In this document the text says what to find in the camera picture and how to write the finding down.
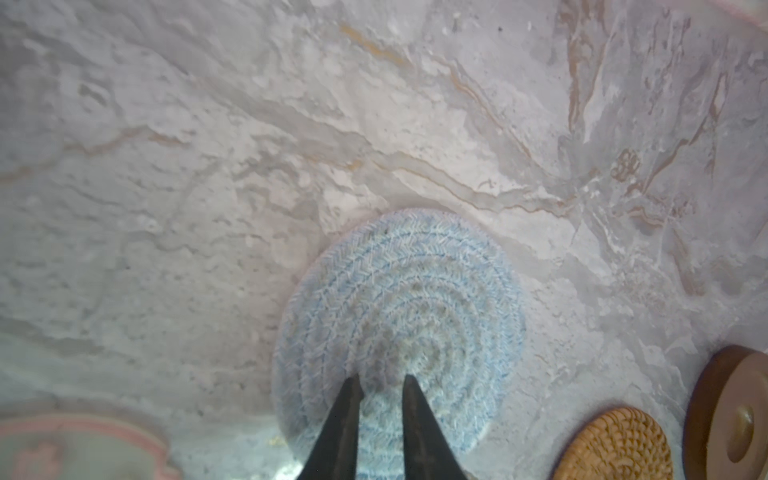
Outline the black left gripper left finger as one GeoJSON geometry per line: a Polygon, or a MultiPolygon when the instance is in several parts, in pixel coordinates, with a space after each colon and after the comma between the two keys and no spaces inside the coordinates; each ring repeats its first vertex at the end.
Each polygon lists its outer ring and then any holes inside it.
{"type": "Polygon", "coordinates": [[[357,471],[360,377],[348,377],[327,415],[297,480],[354,480],[357,471]]]}

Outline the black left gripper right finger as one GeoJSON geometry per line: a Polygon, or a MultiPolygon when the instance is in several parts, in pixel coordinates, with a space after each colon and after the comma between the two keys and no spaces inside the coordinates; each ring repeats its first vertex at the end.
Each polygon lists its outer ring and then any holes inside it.
{"type": "Polygon", "coordinates": [[[466,480],[414,375],[402,389],[404,474],[406,480],[466,480]]]}

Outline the blue woven round coaster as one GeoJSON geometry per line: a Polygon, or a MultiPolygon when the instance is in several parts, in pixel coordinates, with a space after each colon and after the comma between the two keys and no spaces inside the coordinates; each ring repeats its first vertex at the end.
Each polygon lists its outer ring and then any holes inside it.
{"type": "Polygon", "coordinates": [[[490,235],[443,210],[393,211],[350,230],[298,282],[273,356],[275,415],[305,461],[342,383],[358,376],[358,471],[396,477],[405,377],[463,455],[496,417],[524,338],[521,287],[490,235]]]}

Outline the pink flower silicone coaster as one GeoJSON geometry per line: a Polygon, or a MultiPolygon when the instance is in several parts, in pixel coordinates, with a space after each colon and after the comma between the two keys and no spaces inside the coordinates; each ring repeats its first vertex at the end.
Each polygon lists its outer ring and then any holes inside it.
{"type": "Polygon", "coordinates": [[[1,421],[3,479],[181,479],[162,437],[126,420],[80,413],[1,421]]]}

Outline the brown wooden round coaster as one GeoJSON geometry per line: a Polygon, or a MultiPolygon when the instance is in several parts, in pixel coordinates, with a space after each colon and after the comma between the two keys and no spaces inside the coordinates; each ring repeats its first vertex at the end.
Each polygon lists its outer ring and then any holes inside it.
{"type": "Polygon", "coordinates": [[[687,479],[767,477],[767,355],[729,345],[702,370],[683,434],[687,479]]]}

